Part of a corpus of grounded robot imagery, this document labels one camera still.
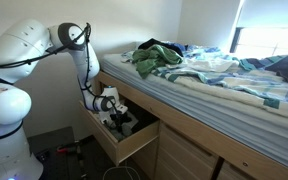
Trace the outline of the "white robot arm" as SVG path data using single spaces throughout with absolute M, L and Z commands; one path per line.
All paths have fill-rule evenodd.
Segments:
M 24 19 L 0 36 L 0 180 L 39 180 L 42 176 L 44 167 L 31 151 L 23 128 L 32 108 L 31 93 L 39 85 L 19 86 L 29 80 L 42 59 L 70 54 L 84 107 L 99 112 L 103 120 L 119 119 L 126 113 L 115 87 L 106 87 L 100 95 L 93 92 L 92 80 L 100 64 L 90 35 L 90 25 L 66 22 L 46 27 L 35 19 Z

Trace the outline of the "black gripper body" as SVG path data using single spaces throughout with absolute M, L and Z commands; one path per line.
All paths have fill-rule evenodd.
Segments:
M 109 111 L 99 113 L 100 122 L 109 129 L 119 128 L 122 124 L 122 116 L 127 110 L 128 108 L 123 104 L 114 105 Z

